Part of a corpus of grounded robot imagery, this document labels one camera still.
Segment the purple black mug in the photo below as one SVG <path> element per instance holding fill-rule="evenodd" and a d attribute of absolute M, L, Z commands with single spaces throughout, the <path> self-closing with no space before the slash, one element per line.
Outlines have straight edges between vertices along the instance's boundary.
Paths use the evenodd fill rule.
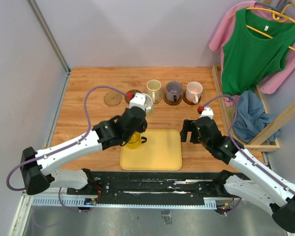
<path fill-rule="evenodd" d="M 181 83 L 170 81 L 166 85 L 166 99 L 171 102 L 176 102 L 180 99 L 182 91 Z"/>

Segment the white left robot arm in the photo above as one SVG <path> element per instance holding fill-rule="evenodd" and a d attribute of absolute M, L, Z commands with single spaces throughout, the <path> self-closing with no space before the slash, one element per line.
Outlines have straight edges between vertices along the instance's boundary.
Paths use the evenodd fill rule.
<path fill-rule="evenodd" d="M 81 136 L 54 147 L 23 150 L 20 171 L 28 195 L 36 195 L 50 187 L 74 188 L 84 194 L 95 190 L 95 179 L 89 169 L 61 170 L 64 164 L 90 153 L 122 146 L 135 132 L 147 128 L 146 111 L 140 107 L 127 108 L 121 116 L 102 121 Z"/>

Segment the dark brown wooden coaster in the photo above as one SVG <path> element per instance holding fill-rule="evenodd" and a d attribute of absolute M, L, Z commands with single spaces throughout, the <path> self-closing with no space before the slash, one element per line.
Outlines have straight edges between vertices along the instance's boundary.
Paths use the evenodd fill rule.
<path fill-rule="evenodd" d="M 175 106 L 178 105 L 181 101 L 182 101 L 182 96 L 179 97 L 179 99 L 177 101 L 170 101 L 167 99 L 166 94 L 163 95 L 163 100 L 165 101 L 165 103 L 167 103 L 168 105 L 171 106 Z"/>
<path fill-rule="evenodd" d="M 200 96 L 199 99 L 198 99 L 198 103 L 193 103 L 192 101 L 189 101 L 189 100 L 186 98 L 186 96 L 185 96 L 185 92 L 184 92 L 183 95 L 182 95 L 182 99 L 183 99 L 183 101 L 184 101 L 186 104 L 191 105 L 191 106 L 199 104 L 200 101 L 201 101 L 201 98 L 202 98 L 202 97 Z"/>
<path fill-rule="evenodd" d="M 126 93 L 126 96 L 125 96 L 125 101 L 127 104 L 130 103 L 130 100 L 135 96 L 136 93 L 140 92 L 139 90 L 136 90 L 136 89 L 131 89 L 129 90 L 127 93 Z"/>

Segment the yellow glass mug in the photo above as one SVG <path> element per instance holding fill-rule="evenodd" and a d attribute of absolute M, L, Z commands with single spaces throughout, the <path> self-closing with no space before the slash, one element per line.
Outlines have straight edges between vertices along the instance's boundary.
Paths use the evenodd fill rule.
<path fill-rule="evenodd" d="M 146 143 L 147 140 L 148 140 L 147 137 L 142 136 L 140 132 L 134 132 L 130 140 L 126 143 L 125 146 L 129 149 L 136 149 L 141 144 Z"/>

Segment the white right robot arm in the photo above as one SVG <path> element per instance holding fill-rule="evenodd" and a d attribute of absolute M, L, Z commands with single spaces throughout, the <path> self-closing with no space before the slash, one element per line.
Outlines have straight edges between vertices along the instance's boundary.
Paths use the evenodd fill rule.
<path fill-rule="evenodd" d="M 269 169 L 248 149 L 231 136 L 224 136 L 210 117 L 184 120 L 180 137 L 186 142 L 191 132 L 191 142 L 202 146 L 215 158 L 230 165 L 251 182 L 222 171 L 222 179 L 213 184 L 214 193 L 223 197 L 236 195 L 269 213 L 275 223 L 289 233 L 295 233 L 295 184 Z"/>

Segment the pink mug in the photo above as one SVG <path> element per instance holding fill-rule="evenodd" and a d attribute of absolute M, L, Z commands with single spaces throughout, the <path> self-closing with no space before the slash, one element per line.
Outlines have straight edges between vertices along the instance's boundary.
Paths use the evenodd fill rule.
<path fill-rule="evenodd" d="M 202 95 L 203 86 L 199 82 L 190 82 L 186 87 L 185 96 L 189 101 L 198 103 L 199 97 Z"/>

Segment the white faceted mug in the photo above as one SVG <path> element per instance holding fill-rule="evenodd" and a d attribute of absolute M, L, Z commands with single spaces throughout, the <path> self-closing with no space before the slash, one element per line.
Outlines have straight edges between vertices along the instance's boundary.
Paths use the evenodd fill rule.
<path fill-rule="evenodd" d="M 144 93 L 144 96 L 146 98 L 146 100 L 145 100 L 146 116 L 150 116 L 154 112 L 154 103 L 153 103 L 152 98 L 147 93 Z"/>

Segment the cream mug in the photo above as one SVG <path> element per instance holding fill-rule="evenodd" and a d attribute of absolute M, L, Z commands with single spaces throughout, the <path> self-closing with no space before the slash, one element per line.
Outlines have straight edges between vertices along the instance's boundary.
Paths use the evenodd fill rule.
<path fill-rule="evenodd" d="M 147 82 L 147 94 L 152 98 L 153 96 L 161 96 L 161 82 L 158 80 L 150 80 Z"/>

